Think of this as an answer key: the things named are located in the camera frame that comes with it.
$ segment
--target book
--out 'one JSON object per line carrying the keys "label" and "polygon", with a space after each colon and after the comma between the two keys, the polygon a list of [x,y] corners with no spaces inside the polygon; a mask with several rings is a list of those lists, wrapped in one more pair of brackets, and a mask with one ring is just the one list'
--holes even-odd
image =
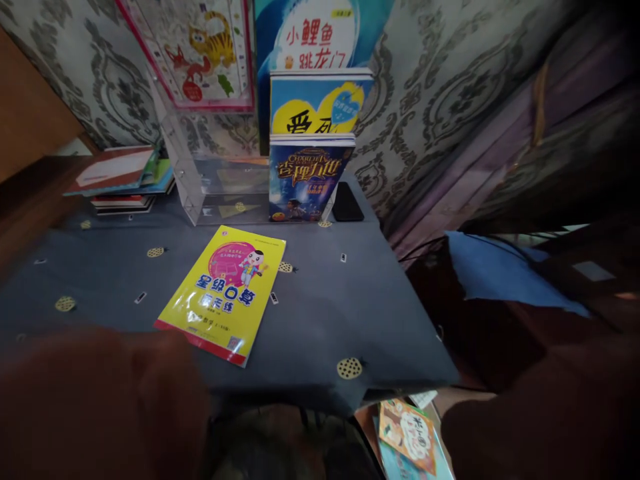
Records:
{"label": "book", "polygon": [[255,0],[258,122],[269,138],[270,74],[366,67],[393,0]]}
{"label": "book", "polygon": [[116,0],[179,109],[253,111],[247,0]]}
{"label": "book", "polygon": [[109,195],[105,197],[94,197],[91,203],[94,207],[142,207],[148,201],[148,197],[143,195]]}
{"label": "book", "polygon": [[95,214],[99,217],[108,215],[131,215],[137,213],[149,213],[155,202],[155,196],[150,196],[144,205],[140,207],[96,207]]}
{"label": "book", "polygon": [[352,133],[272,135],[269,219],[318,221],[355,148]]}
{"label": "book", "polygon": [[132,189],[122,189],[114,191],[114,195],[152,195],[156,193],[168,193],[174,183],[173,168],[169,159],[157,161],[153,173],[153,182],[149,185],[139,186]]}
{"label": "book", "polygon": [[380,404],[379,437],[421,470],[436,475],[433,423],[420,410],[400,400]]}
{"label": "book", "polygon": [[[378,428],[379,419],[374,417],[373,422],[375,427]],[[451,468],[449,468],[445,453],[440,445],[440,439],[435,430],[433,430],[433,439],[435,444],[435,475],[425,470],[420,470],[408,458],[378,438],[382,466],[385,469],[387,478],[389,480],[453,480]]]}
{"label": "book", "polygon": [[331,74],[296,75],[288,70],[271,73],[272,134],[353,130],[373,85],[373,74],[368,68],[326,72]]}
{"label": "book", "polygon": [[156,155],[156,148],[150,145],[105,150],[78,175],[63,195],[92,197],[138,188],[147,163]]}
{"label": "book", "polygon": [[154,326],[245,367],[286,244],[221,225]]}

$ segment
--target black phone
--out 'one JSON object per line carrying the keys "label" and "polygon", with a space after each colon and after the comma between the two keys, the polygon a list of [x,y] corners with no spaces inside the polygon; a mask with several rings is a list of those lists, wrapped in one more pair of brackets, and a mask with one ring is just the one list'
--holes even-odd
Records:
{"label": "black phone", "polygon": [[347,182],[339,182],[333,202],[333,216],[336,221],[362,221],[365,219],[357,200]]}

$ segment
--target wallpaper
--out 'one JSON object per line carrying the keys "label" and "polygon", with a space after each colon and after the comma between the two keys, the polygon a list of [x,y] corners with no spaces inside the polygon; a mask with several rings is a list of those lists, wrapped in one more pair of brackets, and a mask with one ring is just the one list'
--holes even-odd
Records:
{"label": "wallpaper", "polygon": [[[350,163],[379,216],[539,62],[572,0],[396,0]],[[113,0],[0,0],[0,23],[100,148],[159,134],[145,59]],[[248,116],[185,116],[192,151],[251,153]],[[216,141],[212,130],[225,135]]]}

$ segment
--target wooden cabinet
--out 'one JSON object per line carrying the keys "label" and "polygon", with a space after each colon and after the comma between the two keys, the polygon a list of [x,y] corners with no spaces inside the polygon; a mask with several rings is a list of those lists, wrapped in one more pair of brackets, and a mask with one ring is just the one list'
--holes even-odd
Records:
{"label": "wooden cabinet", "polygon": [[0,28],[0,182],[51,155],[84,128]]}

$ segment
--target workbook cover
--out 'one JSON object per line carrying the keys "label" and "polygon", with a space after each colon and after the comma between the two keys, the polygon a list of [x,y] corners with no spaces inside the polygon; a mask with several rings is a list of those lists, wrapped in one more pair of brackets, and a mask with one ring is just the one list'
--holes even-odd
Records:
{"label": "workbook cover", "polygon": [[269,136],[274,70],[366,67],[393,0],[255,0],[260,136]]}
{"label": "workbook cover", "polygon": [[433,424],[420,410],[400,400],[382,402],[379,437],[416,467],[436,476]]}
{"label": "workbook cover", "polygon": [[318,221],[355,148],[355,136],[272,135],[269,218]]}
{"label": "workbook cover", "polygon": [[154,327],[245,367],[286,244],[221,225]]}
{"label": "workbook cover", "polygon": [[369,69],[350,74],[271,76],[271,133],[348,133],[373,85]]}

